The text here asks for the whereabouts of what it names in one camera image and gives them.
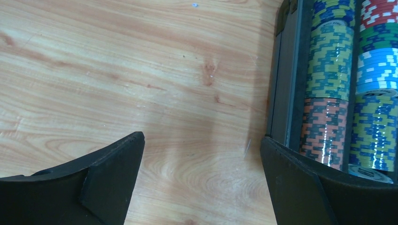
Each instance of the wood grain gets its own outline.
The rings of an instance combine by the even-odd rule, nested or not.
[[[281,0],[192,3],[0,0],[0,176],[143,131],[126,224],[275,224],[259,143]]]

